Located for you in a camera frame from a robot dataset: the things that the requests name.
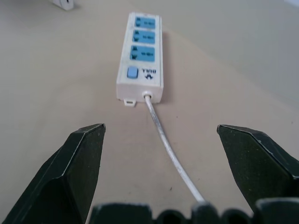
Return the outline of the white power strip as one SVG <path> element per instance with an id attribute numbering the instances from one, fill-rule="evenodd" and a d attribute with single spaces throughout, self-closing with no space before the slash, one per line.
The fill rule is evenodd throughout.
<path id="1" fill-rule="evenodd" d="M 145 102 L 159 103 L 164 90 L 163 33 L 159 15 L 132 12 L 128 16 L 116 97 L 125 106 Z"/>

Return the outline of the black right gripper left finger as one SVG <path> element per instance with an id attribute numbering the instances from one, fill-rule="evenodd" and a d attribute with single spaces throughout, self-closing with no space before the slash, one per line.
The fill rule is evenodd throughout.
<path id="1" fill-rule="evenodd" d="M 2 224 L 85 224 L 105 132 L 105 124 L 72 132 L 40 167 Z"/>

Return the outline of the white plug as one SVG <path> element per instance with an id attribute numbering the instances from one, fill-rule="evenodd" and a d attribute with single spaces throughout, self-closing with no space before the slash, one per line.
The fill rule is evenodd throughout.
<path id="1" fill-rule="evenodd" d="M 74 0 L 51 0 L 52 3 L 65 11 L 72 10 L 74 8 Z"/>

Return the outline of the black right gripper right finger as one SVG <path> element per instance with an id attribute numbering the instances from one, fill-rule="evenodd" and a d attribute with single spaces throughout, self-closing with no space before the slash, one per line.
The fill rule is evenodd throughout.
<path id="1" fill-rule="evenodd" d="M 299 197 L 299 161 L 264 132 L 218 125 L 234 180 L 251 208 L 263 198 Z"/>

